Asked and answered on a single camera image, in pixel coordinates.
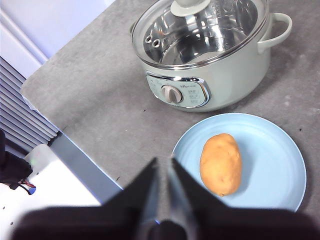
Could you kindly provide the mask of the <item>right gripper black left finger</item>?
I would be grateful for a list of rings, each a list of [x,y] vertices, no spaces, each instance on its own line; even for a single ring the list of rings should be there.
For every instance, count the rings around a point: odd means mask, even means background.
[[[153,158],[133,181],[101,206],[55,206],[26,213],[13,240],[131,240],[155,218],[159,163]]]

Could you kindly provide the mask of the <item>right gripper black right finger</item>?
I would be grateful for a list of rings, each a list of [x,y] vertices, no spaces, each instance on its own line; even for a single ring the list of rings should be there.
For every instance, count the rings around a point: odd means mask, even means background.
[[[285,209],[236,208],[205,190],[175,159],[173,171],[181,185],[201,240],[318,240],[312,219]]]

